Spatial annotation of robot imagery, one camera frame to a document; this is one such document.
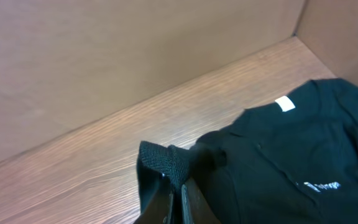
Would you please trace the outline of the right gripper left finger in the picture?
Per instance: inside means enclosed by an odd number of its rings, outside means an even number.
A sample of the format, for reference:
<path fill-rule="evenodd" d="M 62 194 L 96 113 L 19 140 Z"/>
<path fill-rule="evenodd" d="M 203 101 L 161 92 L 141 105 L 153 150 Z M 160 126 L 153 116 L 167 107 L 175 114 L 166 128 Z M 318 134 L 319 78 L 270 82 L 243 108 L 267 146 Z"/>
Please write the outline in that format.
<path fill-rule="evenodd" d="M 139 187 L 140 215 L 134 224 L 174 223 L 174 194 L 168 179 L 157 179 Z"/>

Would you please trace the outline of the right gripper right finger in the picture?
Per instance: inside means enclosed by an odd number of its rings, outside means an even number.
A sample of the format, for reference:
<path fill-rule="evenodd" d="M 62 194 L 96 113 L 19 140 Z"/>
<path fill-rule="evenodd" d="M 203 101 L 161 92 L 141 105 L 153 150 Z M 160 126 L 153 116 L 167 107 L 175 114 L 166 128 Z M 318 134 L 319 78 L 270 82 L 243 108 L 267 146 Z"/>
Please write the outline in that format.
<path fill-rule="evenodd" d="M 181 204 L 184 224 L 221 224 L 192 178 L 181 187 Z"/>

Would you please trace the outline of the black polo shirt Sydrogen logo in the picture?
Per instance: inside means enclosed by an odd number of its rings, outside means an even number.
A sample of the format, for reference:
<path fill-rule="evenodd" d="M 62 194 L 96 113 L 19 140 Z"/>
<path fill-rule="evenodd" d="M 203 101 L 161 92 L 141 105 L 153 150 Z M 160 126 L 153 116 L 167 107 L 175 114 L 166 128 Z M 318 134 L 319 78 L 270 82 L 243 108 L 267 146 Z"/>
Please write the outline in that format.
<path fill-rule="evenodd" d="M 358 223 L 358 87 L 310 80 L 189 149 L 139 145 L 138 186 L 194 179 L 221 223 Z"/>

